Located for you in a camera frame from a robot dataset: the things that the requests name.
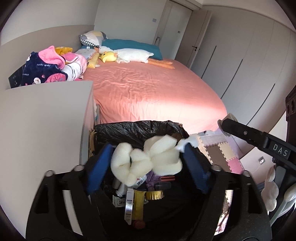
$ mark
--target pink bed sheet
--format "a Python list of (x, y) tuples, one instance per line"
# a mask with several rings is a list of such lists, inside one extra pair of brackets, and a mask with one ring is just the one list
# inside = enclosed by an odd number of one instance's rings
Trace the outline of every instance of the pink bed sheet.
[(218, 95), (177, 61), (173, 70), (137, 62), (99, 64), (86, 70), (84, 80), (94, 82), (101, 123), (170, 120), (193, 134), (215, 131), (227, 115)]

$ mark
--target metal screw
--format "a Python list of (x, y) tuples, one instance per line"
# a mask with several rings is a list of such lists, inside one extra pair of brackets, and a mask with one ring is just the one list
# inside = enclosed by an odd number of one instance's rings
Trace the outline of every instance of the metal screw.
[(245, 176), (245, 177), (250, 177), (251, 174), (248, 172), (248, 171), (243, 171), (242, 174)]
[(54, 175), (54, 171), (52, 171), (52, 170), (47, 171), (47, 172), (45, 173), (45, 176), (46, 176), (46, 177), (51, 177), (52, 175)]
[(76, 172), (80, 172), (84, 169), (84, 165), (77, 165), (74, 167), (74, 171)]
[(212, 170), (214, 170), (216, 172), (220, 172), (222, 170), (222, 168), (218, 165), (212, 165), (211, 168), (212, 168)]

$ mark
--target bedside table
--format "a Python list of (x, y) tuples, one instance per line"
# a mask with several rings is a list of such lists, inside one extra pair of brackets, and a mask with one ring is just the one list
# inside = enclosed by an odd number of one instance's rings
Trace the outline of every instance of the bedside table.
[(68, 172), (88, 159), (92, 84), (55, 82), (0, 93), (0, 205), (23, 236), (45, 172)]

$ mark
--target gold tin lid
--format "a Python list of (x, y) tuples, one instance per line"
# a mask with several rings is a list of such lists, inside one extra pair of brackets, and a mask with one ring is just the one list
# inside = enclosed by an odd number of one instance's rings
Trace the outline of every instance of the gold tin lid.
[(159, 200), (164, 197), (163, 191), (149, 191), (145, 195), (147, 200)]

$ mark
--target purple cloth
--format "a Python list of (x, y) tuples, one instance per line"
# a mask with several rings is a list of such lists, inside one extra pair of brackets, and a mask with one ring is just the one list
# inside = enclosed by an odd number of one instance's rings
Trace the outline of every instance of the purple cloth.
[(148, 172), (146, 176), (147, 176), (146, 187), (148, 191), (154, 191), (154, 185), (155, 183), (159, 182), (160, 177), (155, 175), (153, 171)]

